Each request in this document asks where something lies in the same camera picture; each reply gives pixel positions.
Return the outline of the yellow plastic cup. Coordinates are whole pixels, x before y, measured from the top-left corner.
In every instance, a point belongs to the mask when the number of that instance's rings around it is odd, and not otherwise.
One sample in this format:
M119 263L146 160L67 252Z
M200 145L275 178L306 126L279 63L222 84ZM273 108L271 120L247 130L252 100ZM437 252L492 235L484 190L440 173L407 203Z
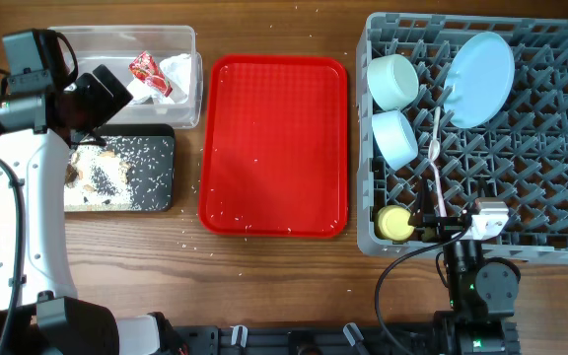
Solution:
M415 227L409 224L410 217L407 209L397 205L381 208L376 220L377 237L393 242L408 240L415 231Z

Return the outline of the white plastic fork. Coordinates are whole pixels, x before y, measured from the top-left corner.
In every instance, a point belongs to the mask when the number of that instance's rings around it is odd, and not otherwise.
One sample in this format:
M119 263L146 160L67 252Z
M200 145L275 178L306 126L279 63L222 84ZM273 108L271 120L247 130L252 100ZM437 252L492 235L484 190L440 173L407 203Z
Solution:
M447 209L446 209L446 205L445 205L443 189L442 189L442 186L441 186L441 179L440 179L439 170L438 170L434 160L430 161L430 166L431 166L431 169L433 171L434 179L435 179L436 196L437 196L437 205L438 205L439 215L441 217L447 217L448 213L447 213Z

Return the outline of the white plastic spoon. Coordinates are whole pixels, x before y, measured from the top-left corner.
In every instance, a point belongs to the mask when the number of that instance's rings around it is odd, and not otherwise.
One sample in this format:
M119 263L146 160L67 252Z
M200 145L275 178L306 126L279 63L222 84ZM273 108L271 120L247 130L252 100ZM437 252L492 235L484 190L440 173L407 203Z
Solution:
M437 106L434 110L433 130L428 147L429 162L434 164L440 155L439 128L440 128L441 108Z

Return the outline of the red snack wrapper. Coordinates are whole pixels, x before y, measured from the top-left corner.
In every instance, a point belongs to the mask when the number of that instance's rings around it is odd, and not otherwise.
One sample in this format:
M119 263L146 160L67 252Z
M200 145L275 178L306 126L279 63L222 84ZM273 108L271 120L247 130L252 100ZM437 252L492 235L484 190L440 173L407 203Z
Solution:
M153 56L148 51L141 52L130 64L131 74L142 83L168 97L173 88Z

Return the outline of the light blue bowl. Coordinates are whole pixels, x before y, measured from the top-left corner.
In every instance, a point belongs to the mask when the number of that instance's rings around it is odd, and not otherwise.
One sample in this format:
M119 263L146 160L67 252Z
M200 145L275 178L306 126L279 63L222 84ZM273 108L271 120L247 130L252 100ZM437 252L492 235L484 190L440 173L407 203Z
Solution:
M418 145L413 128L400 111L374 114L372 130L377 146L391 169L397 171L417 157Z

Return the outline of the white napkin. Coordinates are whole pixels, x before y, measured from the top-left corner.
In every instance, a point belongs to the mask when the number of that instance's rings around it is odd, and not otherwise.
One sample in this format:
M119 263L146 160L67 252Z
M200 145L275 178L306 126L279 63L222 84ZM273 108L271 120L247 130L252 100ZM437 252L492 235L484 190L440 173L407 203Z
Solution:
M164 97L157 90L152 89L133 75L132 81L127 85L127 90L132 96L129 103L131 106L155 104L155 105L176 105L187 101L190 92L190 82L192 73L191 56L187 53L171 56L158 64L166 78L170 80L172 92L168 97Z

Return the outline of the green bowl with food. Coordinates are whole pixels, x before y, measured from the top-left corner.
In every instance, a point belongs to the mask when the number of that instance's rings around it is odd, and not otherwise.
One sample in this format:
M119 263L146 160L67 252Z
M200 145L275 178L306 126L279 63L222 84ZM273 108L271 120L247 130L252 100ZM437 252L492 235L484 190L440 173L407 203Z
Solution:
M368 66L367 83L373 100L384 111L404 109L418 95L415 68L400 54L373 59Z

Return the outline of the light blue plate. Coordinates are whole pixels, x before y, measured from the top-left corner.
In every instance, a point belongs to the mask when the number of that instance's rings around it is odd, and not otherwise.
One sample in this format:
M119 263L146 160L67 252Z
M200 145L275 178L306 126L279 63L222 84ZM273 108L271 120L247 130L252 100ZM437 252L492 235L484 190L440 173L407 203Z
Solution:
M452 112L451 124L469 129L493 118L510 95L515 60L508 43L493 32L469 39L459 50L446 76L450 90L444 110Z

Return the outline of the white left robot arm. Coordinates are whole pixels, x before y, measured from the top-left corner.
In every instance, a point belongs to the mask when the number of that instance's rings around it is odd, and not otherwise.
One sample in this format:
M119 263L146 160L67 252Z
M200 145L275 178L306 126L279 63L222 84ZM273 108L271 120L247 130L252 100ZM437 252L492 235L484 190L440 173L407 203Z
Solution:
M0 95L0 354L169 354L160 313L116 319L79 300L67 259L70 133L92 131L131 95L103 65L77 75L25 68Z

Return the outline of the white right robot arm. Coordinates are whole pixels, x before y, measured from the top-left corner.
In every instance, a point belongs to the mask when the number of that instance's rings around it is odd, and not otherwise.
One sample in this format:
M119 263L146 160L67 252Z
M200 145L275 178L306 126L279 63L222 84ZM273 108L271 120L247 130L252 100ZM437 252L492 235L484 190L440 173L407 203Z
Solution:
M499 236L509 220L507 205L487 189L460 215L434 210L427 181L417 184L416 207L409 219L441 242L451 309L434 314L428 346L432 354L504 354L521 352L515 313L520 269L503 257L486 257L482 243Z

